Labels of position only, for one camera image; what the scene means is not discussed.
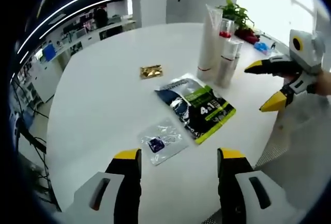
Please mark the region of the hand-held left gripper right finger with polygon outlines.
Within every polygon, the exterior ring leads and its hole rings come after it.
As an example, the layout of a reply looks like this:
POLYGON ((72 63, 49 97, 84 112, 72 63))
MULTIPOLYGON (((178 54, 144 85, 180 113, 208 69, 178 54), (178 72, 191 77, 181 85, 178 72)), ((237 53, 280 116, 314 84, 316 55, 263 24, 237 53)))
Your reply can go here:
POLYGON ((281 187, 238 150, 217 149, 222 223, 281 223, 281 187))

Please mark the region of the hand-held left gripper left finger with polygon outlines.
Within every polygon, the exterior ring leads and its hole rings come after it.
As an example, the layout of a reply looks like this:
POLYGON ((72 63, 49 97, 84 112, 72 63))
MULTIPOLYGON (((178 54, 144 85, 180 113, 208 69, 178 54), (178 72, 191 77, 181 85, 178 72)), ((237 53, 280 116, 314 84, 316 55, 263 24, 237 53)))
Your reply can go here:
POLYGON ((138 223, 141 149, 121 151, 75 193, 74 223, 138 223))

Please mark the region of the person's right hand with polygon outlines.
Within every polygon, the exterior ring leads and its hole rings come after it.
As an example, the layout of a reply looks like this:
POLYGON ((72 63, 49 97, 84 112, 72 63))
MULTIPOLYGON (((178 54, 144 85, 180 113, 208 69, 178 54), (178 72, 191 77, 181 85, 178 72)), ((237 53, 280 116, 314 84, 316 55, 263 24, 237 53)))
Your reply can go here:
POLYGON ((331 74, 321 70, 316 82, 316 93, 321 96, 331 95, 331 74))

